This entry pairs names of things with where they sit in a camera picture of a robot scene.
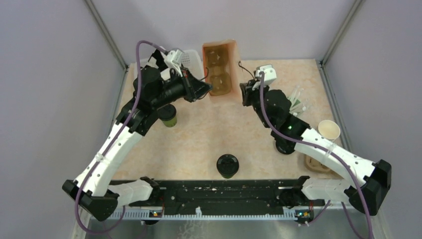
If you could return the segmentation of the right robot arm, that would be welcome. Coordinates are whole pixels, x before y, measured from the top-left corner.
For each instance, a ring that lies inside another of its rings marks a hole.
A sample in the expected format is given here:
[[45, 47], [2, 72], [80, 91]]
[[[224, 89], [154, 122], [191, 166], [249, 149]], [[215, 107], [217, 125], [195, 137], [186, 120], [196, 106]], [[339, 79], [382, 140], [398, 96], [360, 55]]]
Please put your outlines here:
[[380, 159], [374, 162], [328, 140], [308, 123], [289, 113], [291, 102], [281, 90], [264, 87], [260, 98], [259, 82], [241, 83], [242, 104], [252, 106], [282, 154], [303, 153], [334, 171], [340, 179], [311, 179], [292, 191], [298, 205], [310, 200], [349, 202], [356, 210], [375, 216], [391, 188], [392, 166]]

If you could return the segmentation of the green paper coffee cup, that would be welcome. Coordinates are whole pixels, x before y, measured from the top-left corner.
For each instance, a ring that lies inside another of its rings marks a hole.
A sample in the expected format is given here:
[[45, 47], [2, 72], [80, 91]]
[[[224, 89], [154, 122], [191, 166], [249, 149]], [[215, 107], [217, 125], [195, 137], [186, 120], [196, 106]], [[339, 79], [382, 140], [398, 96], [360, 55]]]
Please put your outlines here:
[[178, 121], [176, 116], [173, 116], [170, 118], [160, 118], [160, 120], [166, 127], [174, 127]]

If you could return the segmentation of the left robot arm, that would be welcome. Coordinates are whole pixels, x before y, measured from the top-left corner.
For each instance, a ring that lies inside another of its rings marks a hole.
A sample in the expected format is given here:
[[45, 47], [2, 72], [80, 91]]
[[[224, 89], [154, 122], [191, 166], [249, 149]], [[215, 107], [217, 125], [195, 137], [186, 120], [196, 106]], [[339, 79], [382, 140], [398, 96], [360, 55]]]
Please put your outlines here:
[[212, 90], [212, 85], [195, 78], [188, 68], [181, 72], [146, 66], [133, 82], [133, 98], [121, 109], [112, 130], [92, 162], [62, 189], [98, 221], [109, 218], [123, 206], [143, 201], [153, 206], [159, 201], [158, 184], [148, 177], [112, 185], [111, 180], [131, 149], [159, 119], [158, 110], [183, 98], [195, 102]]

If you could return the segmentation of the orange paper bag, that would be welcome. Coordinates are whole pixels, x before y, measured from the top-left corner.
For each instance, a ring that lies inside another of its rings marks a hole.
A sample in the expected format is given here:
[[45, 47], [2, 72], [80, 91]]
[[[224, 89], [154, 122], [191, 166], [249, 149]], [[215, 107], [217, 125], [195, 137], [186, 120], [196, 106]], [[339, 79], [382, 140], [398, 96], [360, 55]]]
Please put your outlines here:
[[207, 42], [202, 45], [203, 67], [208, 72], [206, 83], [212, 85], [209, 98], [213, 103], [242, 102], [239, 84], [243, 73], [237, 42], [234, 39]]

